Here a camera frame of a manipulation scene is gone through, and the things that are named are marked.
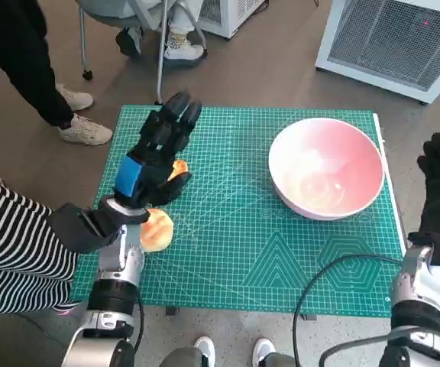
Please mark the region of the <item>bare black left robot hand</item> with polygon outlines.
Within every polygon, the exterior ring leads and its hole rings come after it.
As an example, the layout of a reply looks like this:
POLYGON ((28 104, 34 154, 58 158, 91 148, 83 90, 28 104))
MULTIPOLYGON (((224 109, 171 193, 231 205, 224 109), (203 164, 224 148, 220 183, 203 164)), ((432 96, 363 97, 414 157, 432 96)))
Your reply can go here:
POLYGON ((189 144, 202 111, 201 102, 189 100, 188 91, 178 92, 146 118, 115 177, 114 198, 122 206, 163 206, 181 195, 191 174, 172 177, 173 163, 189 144))

